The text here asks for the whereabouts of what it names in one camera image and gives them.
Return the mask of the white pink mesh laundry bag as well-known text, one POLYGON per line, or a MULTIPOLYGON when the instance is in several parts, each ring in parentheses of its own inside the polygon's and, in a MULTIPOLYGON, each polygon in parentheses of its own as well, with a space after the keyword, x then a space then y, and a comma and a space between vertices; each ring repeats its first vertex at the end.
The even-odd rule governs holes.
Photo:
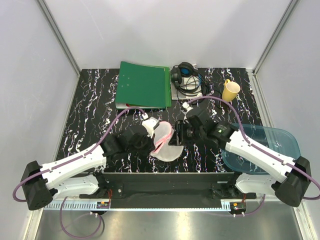
POLYGON ((163 162, 172 162, 176 160, 183 152, 183 146, 169 145, 174 135, 172 125, 167 121, 161 121, 154 130, 153 144, 155 149, 150 152, 152 157, 163 162))

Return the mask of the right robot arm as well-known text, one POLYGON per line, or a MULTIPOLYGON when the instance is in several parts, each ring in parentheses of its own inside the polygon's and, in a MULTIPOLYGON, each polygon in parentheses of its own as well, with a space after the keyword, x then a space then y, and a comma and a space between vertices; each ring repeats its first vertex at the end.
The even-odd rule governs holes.
POLYGON ((203 143, 215 151, 238 155, 267 172, 270 178, 240 172, 227 185, 228 195, 239 198, 247 193, 273 195, 291 207, 298 207, 311 183, 311 166, 303 156, 294 159, 248 137, 241 127, 215 122, 207 113, 185 103, 184 119, 176 123, 178 145, 203 143))

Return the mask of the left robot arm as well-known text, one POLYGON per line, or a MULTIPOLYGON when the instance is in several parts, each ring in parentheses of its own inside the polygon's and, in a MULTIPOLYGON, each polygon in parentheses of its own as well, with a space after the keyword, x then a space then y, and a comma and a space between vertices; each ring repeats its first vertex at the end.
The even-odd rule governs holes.
POLYGON ((28 209, 39 210, 57 198, 80 195, 103 198, 108 193, 108 184, 102 176, 97 173, 88 177, 78 175, 127 154, 148 156, 155 150, 155 129, 145 121, 107 134, 92 146, 58 161, 43 165, 36 160, 28 163, 20 181, 28 209))

